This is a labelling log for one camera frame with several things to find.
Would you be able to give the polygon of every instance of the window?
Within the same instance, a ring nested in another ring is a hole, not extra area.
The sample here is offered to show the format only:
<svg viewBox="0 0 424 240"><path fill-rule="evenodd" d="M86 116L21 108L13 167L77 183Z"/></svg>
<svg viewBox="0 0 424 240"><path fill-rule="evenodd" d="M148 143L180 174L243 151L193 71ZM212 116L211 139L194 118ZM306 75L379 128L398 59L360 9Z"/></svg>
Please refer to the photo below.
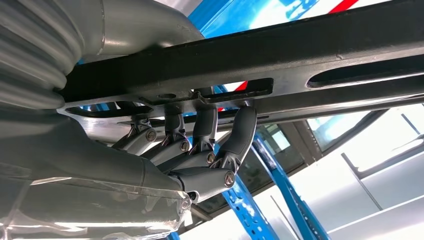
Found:
<svg viewBox="0 0 424 240"><path fill-rule="evenodd" d="M355 127L370 111L308 119L310 129L322 151L331 147L337 139Z"/></svg>
<svg viewBox="0 0 424 240"><path fill-rule="evenodd" d="M364 172L421 146L421 134L424 105L394 107L350 140L343 151L357 170Z"/></svg>
<svg viewBox="0 0 424 240"><path fill-rule="evenodd" d="M277 124L260 126L256 129L268 149L274 155L286 173L304 164L300 153L290 145L283 131Z"/></svg>

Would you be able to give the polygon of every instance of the blue metal post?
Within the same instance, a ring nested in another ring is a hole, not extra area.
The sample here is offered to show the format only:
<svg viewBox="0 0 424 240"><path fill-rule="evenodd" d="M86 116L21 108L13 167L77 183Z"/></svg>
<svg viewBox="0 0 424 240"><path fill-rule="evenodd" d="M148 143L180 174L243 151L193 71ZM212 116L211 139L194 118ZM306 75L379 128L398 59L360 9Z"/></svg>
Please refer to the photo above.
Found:
<svg viewBox="0 0 424 240"><path fill-rule="evenodd" d="M174 232L171 232L166 239L167 240L180 240L180 236L178 236L178 233L176 231L174 231Z"/></svg>
<svg viewBox="0 0 424 240"><path fill-rule="evenodd" d="M329 240L330 237L323 226L308 205L296 193L283 168L259 136L255 135L251 149L268 171L275 185L280 189L302 238L304 240Z"/></svg>
<svg viewBox="0 0 424 240"><path fill-rule="evenodd" d="M232 188L222 196L252 240L279 239L240 177L236 176Z"/></svg>

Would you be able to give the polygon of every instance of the metal panel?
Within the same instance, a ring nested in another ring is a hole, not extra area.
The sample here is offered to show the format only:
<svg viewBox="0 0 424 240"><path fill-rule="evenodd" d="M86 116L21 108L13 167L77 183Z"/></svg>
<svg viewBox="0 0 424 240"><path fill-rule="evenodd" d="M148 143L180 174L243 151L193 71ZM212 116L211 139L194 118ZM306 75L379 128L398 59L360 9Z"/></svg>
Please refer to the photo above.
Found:
<svg viewBox="0 0 424 240"><path fill-rule="evenodd" d="M424 152L362 179L383 209L424 195Z"/></svg>
<svg viewBox="0 0 424 240"><path fill-rule="evenodd" d="M364 217L330 231L333 240L420 240L423 236L424 196Z"/></svg>

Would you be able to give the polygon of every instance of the robotic hand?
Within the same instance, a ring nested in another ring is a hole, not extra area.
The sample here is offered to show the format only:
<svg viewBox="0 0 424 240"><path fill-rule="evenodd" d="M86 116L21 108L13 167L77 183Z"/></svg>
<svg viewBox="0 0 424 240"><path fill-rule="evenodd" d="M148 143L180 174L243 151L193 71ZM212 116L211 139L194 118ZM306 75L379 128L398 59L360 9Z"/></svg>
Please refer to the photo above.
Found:
<svg viewBox="0 0 424 240"><path fill-rule="evenodd" d="M213 88L197 89L201 95ZM142 153L156 138L148 124L136 122L130 132L112 147L150 160L162 173L179 183L193 203L199 203L231 188L255 134L257 114L253 107L240 108L228 140L214 154L218 111L199 110L193 130L193 147L186 137L182 114L165 116L165 139Z"/></svg>

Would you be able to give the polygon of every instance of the car lift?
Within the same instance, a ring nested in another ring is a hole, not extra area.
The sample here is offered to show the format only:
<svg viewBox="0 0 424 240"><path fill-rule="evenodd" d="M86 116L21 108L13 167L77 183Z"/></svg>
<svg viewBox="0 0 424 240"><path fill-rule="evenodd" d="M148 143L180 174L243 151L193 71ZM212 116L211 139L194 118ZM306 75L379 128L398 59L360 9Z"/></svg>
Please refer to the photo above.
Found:
<svg viewBox="0 0 424 240"><path fill-rule="evenodd" d="M99 124L129 124L129 118L123 117L155 118L241 107L246 102L256 108L258 125L421 103L423 11L422 1L392 1L84 64L67 76L68 85L58 93L66 101L64 111L97 118ZM248 81L243 91L210 95L189 91L240 81ZM116 101L144 105L99 112L79 107ZM219 113L218 131L231 128L236 111ZM184 122L195 119L187 116ZM164 124L163 120L151 122L155 129ZM254 138L252 149L279 187L302 238L329 239L259 137ZM242 193L241 198L249 199L243 185L230 191L225 193L230 200L231 195L240 198ZM237 216L246 220L244 214ZM260 229L267 233L259 235L246 228L248 234L254 234L253 239L275 238L262 220Z"/></svg>

